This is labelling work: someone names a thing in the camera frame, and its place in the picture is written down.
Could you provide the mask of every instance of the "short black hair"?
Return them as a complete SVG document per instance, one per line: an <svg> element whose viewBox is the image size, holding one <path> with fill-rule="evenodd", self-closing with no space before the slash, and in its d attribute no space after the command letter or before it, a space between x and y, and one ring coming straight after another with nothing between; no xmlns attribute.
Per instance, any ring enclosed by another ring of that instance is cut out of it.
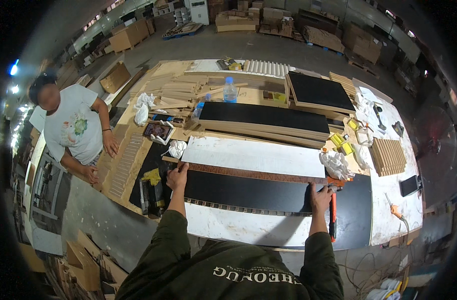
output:
<svg viewBox="0 0 457 300"><path fill-rule="evenodd" d="M38 105L38 93L40 93L42 87L47 84L55 84L56 80L57 74L51 69L46 69L40 73L28 90L28 97L30 100L35 105Z"/></svg>

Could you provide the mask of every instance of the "dark green jacket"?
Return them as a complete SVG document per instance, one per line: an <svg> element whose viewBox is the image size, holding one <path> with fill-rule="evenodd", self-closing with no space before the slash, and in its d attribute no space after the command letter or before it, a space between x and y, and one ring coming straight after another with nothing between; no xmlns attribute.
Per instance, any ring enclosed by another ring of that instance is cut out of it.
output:
<svg viewBox="0 0 457 300"><path fill-rule="evenodd" d="M152 243L125 279L116 299L343 299L343 285L328 233L305 242L295 276L258 246L222 241L190 257L187 219L164 213Z"/></svg>

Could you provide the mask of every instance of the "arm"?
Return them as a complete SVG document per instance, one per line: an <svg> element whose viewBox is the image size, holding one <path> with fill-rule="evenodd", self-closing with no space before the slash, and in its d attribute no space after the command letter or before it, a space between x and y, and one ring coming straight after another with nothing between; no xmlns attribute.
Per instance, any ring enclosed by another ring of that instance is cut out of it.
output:
<svg viewBox="0 0 457 300"><path fill-rule="evenodd" d="M98 183L98 176L93 174L93 171L98 171L96 167L82 165L80 161L76 160L71 156L67 151L63 153L62 159L60 160L60 164L65 168L71 170L71 172L77 172L79 174L84 175L87 177L90 184Z"/></svg>
<svg viewBox="0 0 457 300"><path fill-rule="evenodd" d="M108 117L108 106L105 102L97 97L91 108L98 112L100 123L102 125L102 137L104 142L105 152L111 157L118 154L118 142L110 129L110 118Z"/></svg>
<svg viewBox="0 0 457 300"><path fill-rule="evenodd" d="M343 299L343 283L325 222L325 212L330 205L333 191L324 186L320 192L316 192L315 184L310 185L313 215L309 237L305 241L300 281L320 299Z"/></svg>
<svg viewBox="0 0 457 300"><path fill-rule="evenodd" d="M137 298L135 294L141 288L144 288L144 293L159 290L160 285L163 285L164 274L179 262L190 258L183 200L187 169L188 163L180 171L178 168L168 171L167 185L173 190L172 199L150 245L135 269L123 281L117 292L117 299Z"/></svg>

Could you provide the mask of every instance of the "plastic bag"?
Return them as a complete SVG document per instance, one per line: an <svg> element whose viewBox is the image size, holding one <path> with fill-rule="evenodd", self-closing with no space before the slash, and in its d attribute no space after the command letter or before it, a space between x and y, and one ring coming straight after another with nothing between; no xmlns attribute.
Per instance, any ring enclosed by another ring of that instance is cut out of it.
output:
<svg viewBox="0 0 457 300"><path fill-rule="evenodd" d="M141 108L135 114L135 123L138 126L143 126L147 123L148 120L148 106L146 104L142 104Z"/></svg>
<svg viewBox="0 0 457 300"><path fill-rule="evenodd" d="M362 93L355 93L355 102L357 102L358 110L363 113L366 117L369 116L370 111L373 110L373 102L364 98Z"/></svg>
<svg viewBox="0 0 457 300"><path fill-rule="evenodd" d="M319 158L320 162L327 168L330 177L344 180L355 177L355 174L348 169L348 162L342 153L322 152Z"/></svg>
<svg viewBox="0 0 457 300"><path fill-rule="evenodd" d="M173 140L170 142L170 147L168 148L168 153L172 157L180 159L182 157L183 151L187 148L187 143L184 141Z"/></svg>
<svg viewBox="0 0 457 300"><path fill-rule="evenodd" d="M145 104L147 106L153 106L153 100L155 99L155 96L151 94L150 96L147 95L147 93L142 93L138 99L135 105L133 106L134 109L139 110L141 109L142 105Z"/></svg>
<svg viewBox="0 0 457 300"><path fill-rule="evenodd" d="M362 169L362 170L370 169L370 165L368 164L369 157L367 157L367 154L369 154L369 151L368 151L367 147L361 146L358 144L353 144L353 148L355 149L355 160L357 160L357 163L360 166L360 169Z"/></svg>

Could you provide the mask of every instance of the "water bottle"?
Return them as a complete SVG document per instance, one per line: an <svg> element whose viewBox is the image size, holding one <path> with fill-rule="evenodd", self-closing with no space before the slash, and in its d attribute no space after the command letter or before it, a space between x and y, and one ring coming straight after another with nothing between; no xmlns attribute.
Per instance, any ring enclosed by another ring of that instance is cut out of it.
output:
<svg viewBox="0 0 457 300"><path fill-rule="evenodd" d="M237 103L237 88L233 85L233 78L225 79L224 102Z"/></svg>
<svg viewBox="0 0 457 300"><path fill-rule="evenodd" d="M201 100L200 103L197 104L197 106L195 107L195 109L193 110L193 113L192 113L192 120L194 120L195 122L198 122L203 105L205 105L205 102L210 101L211 98L212 98L212 95L207 94L207 95L205 95L205 99Z"/></svg>

